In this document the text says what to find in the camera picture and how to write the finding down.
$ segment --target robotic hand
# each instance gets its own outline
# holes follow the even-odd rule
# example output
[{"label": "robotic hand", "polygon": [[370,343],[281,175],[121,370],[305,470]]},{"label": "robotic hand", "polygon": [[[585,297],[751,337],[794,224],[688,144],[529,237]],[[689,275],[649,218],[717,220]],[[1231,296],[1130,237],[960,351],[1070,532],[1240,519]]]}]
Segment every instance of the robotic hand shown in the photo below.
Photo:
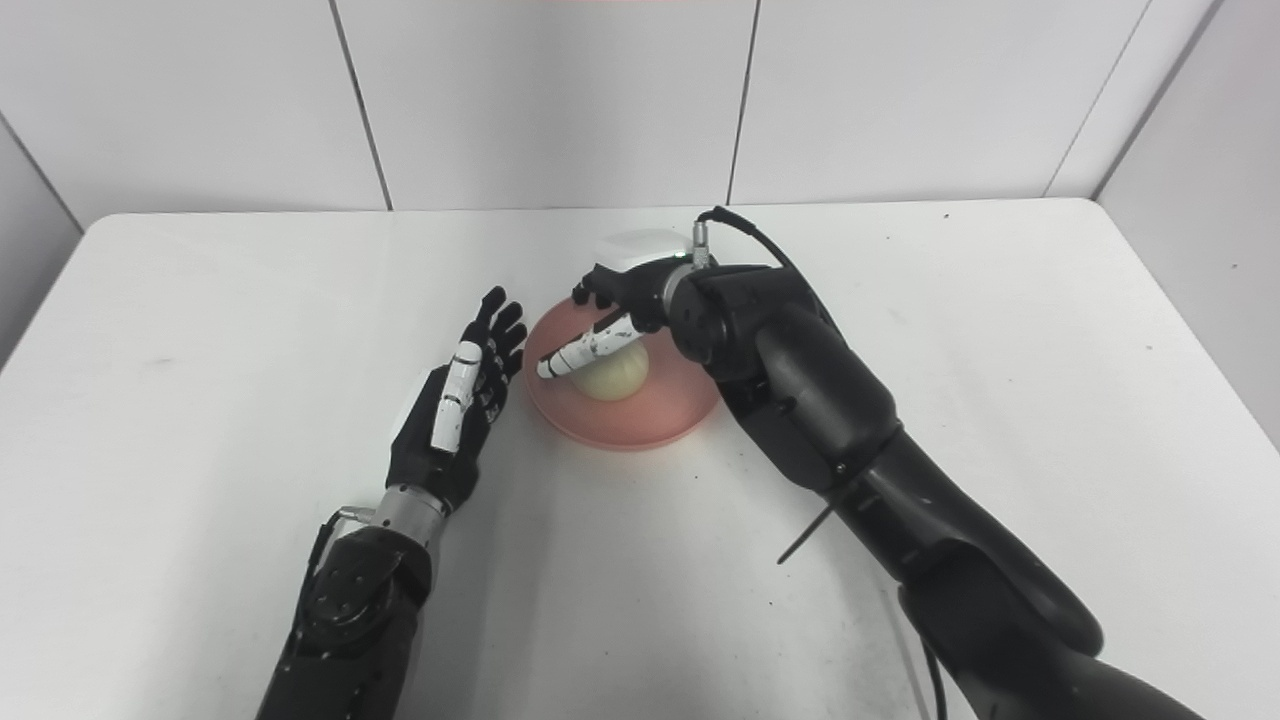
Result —
[{"label": "robotic hand", "polygon": [[[750,234],[781,266],[716,265],[708,220]],[[543,357],[539,374],[572,372],[623,346],[611,323],[669,327],[769,460],[827,501],[797,542],[835,512],[900,583],[936,689],[934,655],[984,720],[1198,720],[1096,660],[1102,630],[1093,615],[915,445],[892,395],[764,233],[717,208],[698,218],[692,250],[634,268],[596,265],[573,300],[595,293],[598,305],[618,309]],[[941,692],[938,705],[942,716]]]},{"label": "robotic hand", "polygon": [[[500,287],[489,291],[452,361],[428,375],[392,443],[378,509],[344,507],[320,528],[259,720],[394,715],[440,532],[475,489],[476,459],[521,366],[527,332],[520,305],[506,301]],[[342,518],[367,527],[330,544]]]}]

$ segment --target round plate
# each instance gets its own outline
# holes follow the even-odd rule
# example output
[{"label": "round plate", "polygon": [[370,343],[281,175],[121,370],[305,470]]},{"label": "round plate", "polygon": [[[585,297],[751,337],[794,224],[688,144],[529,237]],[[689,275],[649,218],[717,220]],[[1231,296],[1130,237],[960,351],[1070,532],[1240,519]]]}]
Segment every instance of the round plate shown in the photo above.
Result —
[{"label": "round plate", "polygon": [[649,450],[689,434],[716,407],[719,391],[701,366],[676,350],[667,329],[640,340],[649,351],[649,377],[635,395],[614,402],[582,395],[568,378],[547,380],[534,372],[539,357],[608,313],[564,300],[538,320],[521,373],[534,406],[559,432],[604,450]]}]

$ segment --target black finger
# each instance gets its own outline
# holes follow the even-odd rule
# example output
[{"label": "black finger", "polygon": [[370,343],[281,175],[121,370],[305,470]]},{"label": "black finger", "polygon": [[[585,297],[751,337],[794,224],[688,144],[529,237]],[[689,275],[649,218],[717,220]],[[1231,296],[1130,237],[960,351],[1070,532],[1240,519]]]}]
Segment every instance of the black finger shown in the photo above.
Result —
[{"label": "black finger", "polygon": [[586,297],[582,299],[582,302],[580,302],[580,305],[586,305],[586,301],[593,295],[595,296],[596,307],[603,310],[609,305],[613,305],[613,293],[600,287],[598,279],[599,278],[596,278],[595,270],[591,270],[590,273],[582,275],[582,282],[580,287],[582,287],[586,291]]},{"label": "black finger", "polygon": [[498,419],[498,415],[502,414],[502,409],[506,406],[507,406],[507,386],[499,384],[498,387],[493,388],[493,395],[489,397],[489,401],[484,404],[484,416],[486,420],[489,420],[490,425],[493,424],[494,420]]},{"label": "black finger", "polygon": [[484,395],[494,387],[507,382],[507,359],[485,352],[480,361],[480,373],[476,375],[475,398],[485,402]]},{"label": "black finger", "polygon": [[520,369],[521,369],[521,366],[524,366],[524,364],[525,364],[525,351],[524,350],[517,350],[517,351],[515,351],[515,352],[511,354],[511,357],[507,357],[507,363],[503,364],[503,368],[502,368],[503,374],[507,375],[507,382],[511,382],[511,378],[516,377],[516,373],[520,372]]},{"label": "black finger", "polygon": [[516,348],[517,345],[525,342],[529,337],[529,328],[524,323],[516,323],[516,327],[508,329],[507,332],[499,334],[495,340],[498,341],[494,351],[500,355],[511,355],[511,351]]},{"label": "black finger", "polygon": [[518,302],[512,302],[511,305],[503,307],[502,313],[498,313],[498,318],[493,322],[494,337],[507,332],[507,328],[516,324],[516,320],[518,320],[524,314],[525,309],[521,307]]},{"label": "black finger", "polygon": [[488,325],[493,314],[497,313],[506,301],[507,291],[503,290],[500,284],[493,286],[493,290],[485,293],[484,300],[480,301],[480,311],[476,313],[476,322]]}]

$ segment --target black cable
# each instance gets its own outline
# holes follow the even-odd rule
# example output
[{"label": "black cable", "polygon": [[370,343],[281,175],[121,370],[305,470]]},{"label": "black cable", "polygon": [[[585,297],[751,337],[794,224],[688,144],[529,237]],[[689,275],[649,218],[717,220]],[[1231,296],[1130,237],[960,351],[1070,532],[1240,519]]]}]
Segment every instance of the black cable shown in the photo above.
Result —
[{"label": "black cable", "polygon": [[933,683],[933,705],[937,707],[937,720],[947,720],[947,693],[942,685],[942,670],[938,669],[938,657],[933,655],[929,646],[920,641],[924,648],[924,666],[929,669],[929,682]]},{"label": "black cable", "polygon": [[[705,223],[708,220],[728,225],[741,232],[742,234],[754,238],[755,242],[763,245],[764,249],[769,251],[769,255],[773,255],[773,259],[777,260],[783,268],[790,268],[792,270],[796,270],[797,273],[800,272],[796,268],[796,264],[792,263],[790,258],[787,258],[787,254],[783,252],[781,247],[778,247],[778,243],[769,240],[769,236],[760,232],[760,228],[755,227],[755,223],[748,220],[742,215],[739,215],[737,213],[727,208],[717,205],[710,210],[707,210],[701,215],[698,215],[699,223]],[[838,334],[841,340],[844,340],[845,334],[840,332],[840,328],[836,325],[836,320],[831,318],[831,313],[827,311],[827,306],[822,302],[822,299],[818,297],[817,292],[813,292],[813,288],[810,288],[809,292],[813,293],[813,299],[818,304],[818,316],[822,319],[823,323],[831,325],[831,328],[836,331],[836,334]]]},{"label": "black cable", "polygon": [[338,528],[340,519],[342,514],[334,512],[316,532],[316,541],[311,544],[311,555],[307,557],[307,574],[302,577],[302,587],[298,589],[298,603],[293,606],[293,630],[284,644],[285,651],[293,646],[298,628],[302,625],[302,605],[306,602],[307,594],[311,593],[311,588],[315,587],[316,566],[320,565],[324,548],[329,546],[329,538],[333,537],[333,532]]},{"label": "black cable", "polygon": [[769,251],[769,255],[773,255],[773,258],[781,263],[783,268],[795,268],[795,263],[792,263],[791,259],[787,258],[787,254],[778,247],[778,243],[769,240],[769,236],[760,232],[760,228],[755,227],[755,223],[748,220],[742,215],[717,205],[701,215],[698,215],[699,223],[705,223],[707,220],[728,225],[742,234],[753,237],[756,242],[763,245],[764,249]]}]

